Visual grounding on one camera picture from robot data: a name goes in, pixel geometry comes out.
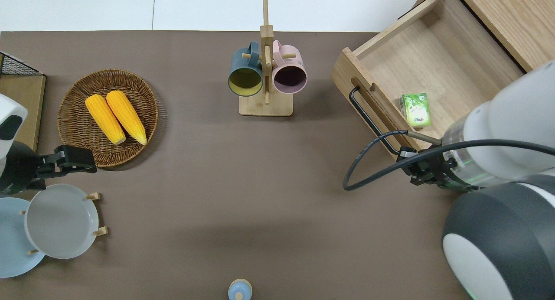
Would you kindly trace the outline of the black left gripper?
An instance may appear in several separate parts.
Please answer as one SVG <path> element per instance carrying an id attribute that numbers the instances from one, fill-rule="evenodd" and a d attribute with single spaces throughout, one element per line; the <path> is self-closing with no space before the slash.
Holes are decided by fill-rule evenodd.
<path id="1" fill-rule="evenodd" d="M 97 172 L 93 152 L 87 148 L 61 145 L 52 154 L 40 155 L 39 160 L 40 165 L 36 170 L 37 179 L 63 177 L 76 172 Z"/>

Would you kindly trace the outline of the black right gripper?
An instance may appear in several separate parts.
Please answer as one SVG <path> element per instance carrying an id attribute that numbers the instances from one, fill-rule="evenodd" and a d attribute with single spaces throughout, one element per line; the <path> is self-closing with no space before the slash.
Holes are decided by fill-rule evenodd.
<path id="1" fill-rule="evenodd" d="M 397 163 L 419 155 L 418 150 L 412 147 L 400 147 L 397 154 Z M 458 166 L 453 157 L 446 159 L 442 153 L 427 156 L 420 161 L 402 165 L 400 168 L 417 167 L 410 174 L 410 183 L 415 186 L 437 185 L 440 188 L 460 191 L 460 180 L 454 174 Z"/>

